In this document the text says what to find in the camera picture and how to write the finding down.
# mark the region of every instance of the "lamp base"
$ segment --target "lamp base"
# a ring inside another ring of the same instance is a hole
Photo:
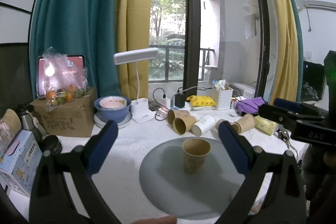
[[[131,102],[130,110],[133,115],[133,120],[137,123],[147,122],[154,119],[155,113],[150,111],[148,106],[148,100],[146,98],[140,98]]]

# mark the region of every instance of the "desk lamp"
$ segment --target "desk lamp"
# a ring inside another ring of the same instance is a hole
[[[138,81],[138,92],[136,95],[136,100],[131,102],[131,112],[133,115],[133,120],[137,123],[147,122],[154,118],[155,113],[149,110],[148,99],[140,98],[140,80],[139,80],[139,72],[137,62],[140,60],[149,60],[156,58],[159,50],[157,48],[144,48],[140,50],[119,52],[113,56],[114,64],[121,65],[126,63],[135,62],[135,70],[136,70],[136,78]]]

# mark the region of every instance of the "laptop screen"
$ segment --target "laptop screen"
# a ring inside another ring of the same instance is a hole
[[[320,101],[326,85],[324,66],[308,61],[303,62],[301,102]]]

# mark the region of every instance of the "purple bag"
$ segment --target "purple bag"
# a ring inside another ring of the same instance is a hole
[[[237,109],[240,114],[245,115],[245,113],[258,114],[258,108],[266,104],[262,97],[246,99],[237,102]]]

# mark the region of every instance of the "window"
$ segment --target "window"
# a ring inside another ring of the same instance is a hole
[[[186,0],[152,0],[150,47],[159,55],[150,61],[150,81],[183,81]]]
[[[169,97],[181,82],[210,87],[214,79],[256,95],[265,83],[272,87],[267,0],[152,0],[150,24],[150,47],[159,48],[150,61],[150,90],[160,85]]]
[[[216,79],[255,88],[259,71],[258,0],[202,0],[201,46],[214,49]]]

